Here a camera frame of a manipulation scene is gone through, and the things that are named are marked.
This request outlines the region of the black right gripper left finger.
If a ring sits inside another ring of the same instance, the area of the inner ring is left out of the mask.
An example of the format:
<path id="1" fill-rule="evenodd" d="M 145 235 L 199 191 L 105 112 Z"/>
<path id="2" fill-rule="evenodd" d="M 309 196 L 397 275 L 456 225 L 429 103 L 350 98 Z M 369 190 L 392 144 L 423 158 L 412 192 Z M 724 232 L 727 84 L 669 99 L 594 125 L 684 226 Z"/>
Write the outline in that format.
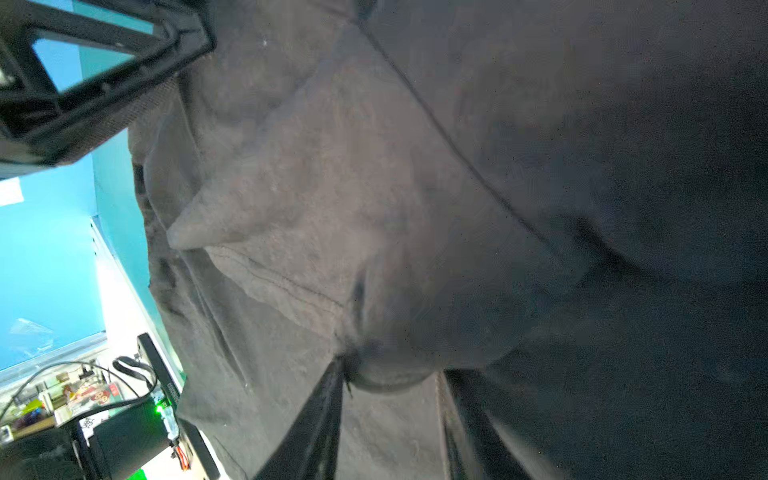
<path id="1" fill-rule="evenodd" d="M 335 478 L 344 384 L 343 361 L 336 357 L 255 479 Z"/>

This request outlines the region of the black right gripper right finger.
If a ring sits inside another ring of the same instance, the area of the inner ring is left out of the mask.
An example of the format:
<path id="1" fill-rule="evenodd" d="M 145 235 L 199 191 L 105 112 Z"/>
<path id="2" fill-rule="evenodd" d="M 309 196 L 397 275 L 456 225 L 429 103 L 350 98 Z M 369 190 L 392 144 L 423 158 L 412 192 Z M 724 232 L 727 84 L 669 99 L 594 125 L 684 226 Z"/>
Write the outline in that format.
<path id="1" fill-rule="evenodd" d="M 446 479 L 530 479 L 454 370 L 442 372 L 442 457 Z"/>

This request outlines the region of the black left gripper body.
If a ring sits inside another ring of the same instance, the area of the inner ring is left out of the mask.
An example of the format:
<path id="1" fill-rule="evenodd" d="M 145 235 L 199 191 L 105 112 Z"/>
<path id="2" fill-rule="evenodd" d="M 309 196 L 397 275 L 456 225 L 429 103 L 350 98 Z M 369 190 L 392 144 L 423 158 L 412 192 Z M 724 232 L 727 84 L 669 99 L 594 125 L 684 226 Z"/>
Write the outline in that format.
<path id="1" fill-rule="evenodd" d="M 2 178 L 80 160 L 214 46 L 193 1 L 2 2 Z"/>

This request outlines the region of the black printed t shirt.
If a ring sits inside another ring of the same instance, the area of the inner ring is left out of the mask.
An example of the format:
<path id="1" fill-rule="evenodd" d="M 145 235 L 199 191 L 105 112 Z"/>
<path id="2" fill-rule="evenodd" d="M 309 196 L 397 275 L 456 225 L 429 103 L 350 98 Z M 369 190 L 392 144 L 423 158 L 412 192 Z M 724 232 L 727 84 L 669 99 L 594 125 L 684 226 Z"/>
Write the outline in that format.
<path id="1" fill-rule="evenodd" d="M 180 415 L 252 479 L 330 362 L 338 479 L 767 475 L 763 1 L 210 1 L 129 129 Z"/>

